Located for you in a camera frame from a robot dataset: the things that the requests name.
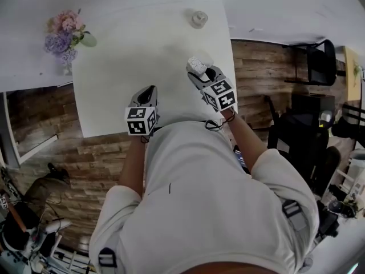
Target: white t-shirt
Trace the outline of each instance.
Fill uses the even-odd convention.
[[[294,273],[318,229],[312,192],[277,150],[244,173],[222,131],[200,122],[158,130],[147,150],[143,199],[125,186],[107,193],[90,241],[90,259],[115,250],[116,273],[178,274],[232,261]],[[282,200],[297,201],[307,226],[295,231]]]

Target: black chair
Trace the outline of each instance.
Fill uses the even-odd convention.
[[[320,127],[318,113],[291,109],[279,117],[269,96],[265,101],[270,105],[274,120],[269,128],[267,147],[278,149],[312,191],[322,196],[341,160],[335,147],[327,148],[331,122]],[[281,150],[283,144],[279,141],[287,145],[286,151]]]
[[[318,50],[320,45],[325,46],[325,51]],[[297,80],[286,80],[285,82],[300,83],[308,85],[325,85],[331,86],[335,83],[337,75],[344,75],[344,71],[337,71],[336,67],[336,53],[335,47],[332,42],[325,39],[321,43],[313,44],[297,44],[283,46],[283,48],[299,48],[306,47],[305,49],[297,49],[307,54],[308,65],[308,82]],[[295,79],[297,79],[297,59],[295,56]]]

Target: white box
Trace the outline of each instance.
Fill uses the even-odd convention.
[[[128,135],[149,135],[156,125],[155,107],[127,107],[124,120],[127,122]]]
[[[215,111],[223,111],[236,103],[234,89],[228,78],[203,88],[204,97]]]

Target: white tabletop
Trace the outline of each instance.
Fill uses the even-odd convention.
[[[208,15],[202,29],[194,29],[188,21],[196,10]],[[157,86],[158,126],[221,118],[201,100],[185,69],[188,59],[203,50],[236,85],[221,2],[176,2],[127,9],[89,22],[87,30],[97,38],[98,45],[88,48],[79,44],[72,65],[84,137],[126,132],[124,109],[134,93],[152,84]]]

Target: purple hydrangea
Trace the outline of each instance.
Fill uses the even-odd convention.
[[[77,55],[78,52],[75,49],[67,49],[62,53],[56,54],[59,62],[64,66],[71,64],[71,62],[75,60]]]
[[[44,50],[47,53],[62,53],[68,49],[72,41],[72,34],[49,34],[44,42]]]

